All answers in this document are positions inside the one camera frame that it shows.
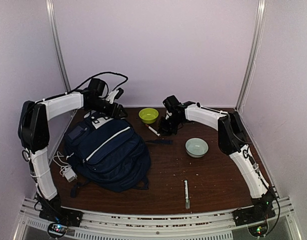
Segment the white red marker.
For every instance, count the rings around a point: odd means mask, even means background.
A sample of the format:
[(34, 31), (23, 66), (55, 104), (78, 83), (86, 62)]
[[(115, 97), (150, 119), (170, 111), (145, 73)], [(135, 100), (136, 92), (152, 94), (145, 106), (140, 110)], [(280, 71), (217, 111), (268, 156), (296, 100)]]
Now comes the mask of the white red marker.
[(156, 136), (158, 136), (158, 137), (161, 136), (161, 134), (158, 133), (158, 132), (157, 132), (153, 127), (151, 127), (150, 125), (145, 124), (145, 126), (146, 126), (151, 132), (153, 132)]

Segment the navy blue student backpack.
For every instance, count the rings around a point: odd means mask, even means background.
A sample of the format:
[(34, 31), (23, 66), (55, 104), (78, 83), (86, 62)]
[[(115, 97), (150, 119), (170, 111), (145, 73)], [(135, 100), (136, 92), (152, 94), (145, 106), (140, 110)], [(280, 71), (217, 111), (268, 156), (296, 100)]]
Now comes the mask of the navy blue student backpack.
[(74, 185), (70, 197), (76, 198), (78, 189), (90, 182), (117, 193), (148, 190), (151, 157), (147, 144), (172, 143), (165, 139), (143, 140), (124, 118), (115, 119), (97, 112), (85, 117), (64, 135), (67, 162), (86, 178), (85, 182)]

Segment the white charger with cable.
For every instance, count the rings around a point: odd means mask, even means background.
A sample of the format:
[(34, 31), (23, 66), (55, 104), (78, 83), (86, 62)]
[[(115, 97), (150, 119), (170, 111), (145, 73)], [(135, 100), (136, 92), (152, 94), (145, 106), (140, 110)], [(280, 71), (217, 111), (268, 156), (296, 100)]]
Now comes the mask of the white charger with cable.
[(72, 181), (77, 179), (77, 174), (74, 172), (72, 166), (68, 163), (68, 159), (72, 157), (74, 154), (63, 155), (59, 151), (56, 152), (52, 161), (59, 167), (59, 174), (66, 178), (66, 180), (71, 183)]

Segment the white green marker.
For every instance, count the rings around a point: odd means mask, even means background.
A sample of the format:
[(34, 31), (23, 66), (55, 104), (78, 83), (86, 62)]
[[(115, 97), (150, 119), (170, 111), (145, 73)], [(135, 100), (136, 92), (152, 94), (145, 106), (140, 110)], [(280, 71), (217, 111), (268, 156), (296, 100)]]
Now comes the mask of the white green marker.
[(190, 209), (190, 196), (189, 196), (189, 185), (188, 181), (184, 180), (184, 194), (185, 194), (185, 208)]

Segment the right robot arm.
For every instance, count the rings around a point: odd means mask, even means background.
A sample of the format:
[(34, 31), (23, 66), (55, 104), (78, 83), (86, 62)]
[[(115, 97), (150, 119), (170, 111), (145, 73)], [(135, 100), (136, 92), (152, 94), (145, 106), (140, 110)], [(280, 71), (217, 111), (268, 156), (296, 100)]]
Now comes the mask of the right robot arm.
[(251, 153), (247, 132), (237, 111), (216, 110), (193, 101), (181, 103), (175, 95), (167, 97), (162, 103), (166, 115), (159, 120), (160, 134), (175, 135), (179, 125), (186, 122), (197, 122), (218, 132), (218, 147), (238, 167), (252, 202), (251, 207), (236, 209), (232, 213), (236, 226), (280, 217), (281, 211), (275, 211), (273, 206), (278, 198)]

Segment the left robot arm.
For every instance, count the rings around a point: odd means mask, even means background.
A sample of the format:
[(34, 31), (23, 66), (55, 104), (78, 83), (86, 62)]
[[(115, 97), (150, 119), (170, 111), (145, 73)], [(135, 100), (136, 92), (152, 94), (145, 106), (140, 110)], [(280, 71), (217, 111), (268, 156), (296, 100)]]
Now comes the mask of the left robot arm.
[(62, 207), (48, 156), (50, 123), (80, 109), (101, 112), (114, 119), (127, 115), (124, 107), (116, 103), (124, 93), (121, 84), (103, 94), (103, 89), (108, 85), (99, 78), (102, 75), (103, 72), (86, 79), (86, 88), (79, 85), (68, 92), (41, 100), (27, 100), (22, 105), (17, 134), (23, 147), (22, 157), (29, 165), (37, 201), (41, 205), (38, 212), (41, 219), (78, 227), (83, 216), (79, 210)]

